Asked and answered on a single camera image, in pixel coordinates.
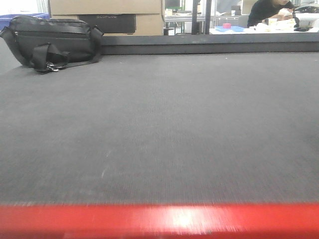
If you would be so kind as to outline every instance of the gray carpet surface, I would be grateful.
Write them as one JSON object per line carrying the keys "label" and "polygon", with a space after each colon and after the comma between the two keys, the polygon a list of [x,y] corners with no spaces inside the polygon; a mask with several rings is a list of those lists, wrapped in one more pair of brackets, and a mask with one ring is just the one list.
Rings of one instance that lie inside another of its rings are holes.
{"label": "gray carpet surface", "polygon": [[0,75],[0,204],[319,201],[319,54]]}
{"label": "gray carpet surface", "polygon": [[5,41],[0,37],[0,75],[20,66],[21,64],[12,55]]}

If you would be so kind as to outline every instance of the person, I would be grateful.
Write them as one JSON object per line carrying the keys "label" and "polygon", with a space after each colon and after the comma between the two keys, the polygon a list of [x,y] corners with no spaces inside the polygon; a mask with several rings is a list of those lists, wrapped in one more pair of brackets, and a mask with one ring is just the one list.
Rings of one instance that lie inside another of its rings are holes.
{"label": "person", "polygon": [[[283,8],[288,9],[292,15],[278,14]],[[296,21],[295,27],[298,27],[299,19],[295,15],[294,8],[295,6],[289,0],[258,0],[251,9],[247,26],[255,26],[261,22],[265,23],[268,18],[276,18],[277,21],[294,18]]]}

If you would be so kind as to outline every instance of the white wall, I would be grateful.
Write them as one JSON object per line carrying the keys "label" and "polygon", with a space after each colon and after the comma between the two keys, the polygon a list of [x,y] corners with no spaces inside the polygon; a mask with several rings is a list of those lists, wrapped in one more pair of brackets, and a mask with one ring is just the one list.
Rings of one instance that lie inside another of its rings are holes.
{"label": "white wall", "polygon": [[0,0],[0,15],[23,12],[37,13],[36,0]]}
{"label": "white wall", "polygon": [[[215,13],[215,3],[216,3],[216,0],[211,1],[211,15],[214,15],[214,13]],[[203,14],[205,14],[205,12],[206,12],[205,7],[206,7],[206,0],[201,0],[200,1],[200,10]],[[193,10],[193,0],[186,0],[185,10],[186,11]]]}

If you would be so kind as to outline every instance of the red frame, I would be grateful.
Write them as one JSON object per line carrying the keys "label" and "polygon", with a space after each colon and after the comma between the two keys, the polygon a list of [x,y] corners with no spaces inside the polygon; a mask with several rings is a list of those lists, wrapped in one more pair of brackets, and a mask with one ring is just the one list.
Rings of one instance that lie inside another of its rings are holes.
{"label": "red frame", "polygon": [[1,239],[319,239],[319,204],[0,206]]}

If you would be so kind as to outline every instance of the metal clasp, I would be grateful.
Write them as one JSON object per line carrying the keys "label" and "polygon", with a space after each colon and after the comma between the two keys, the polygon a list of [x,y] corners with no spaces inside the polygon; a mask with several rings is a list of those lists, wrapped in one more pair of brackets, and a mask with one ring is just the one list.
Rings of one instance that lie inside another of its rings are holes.
{"label": "metal clasp", "polygon": [[49,62],[46,64],[46,67],[50,70],[50,71],[54,71],[57,72],[59,71],[59,67],[57,67],[56,65],[54,65],[53,63]]}

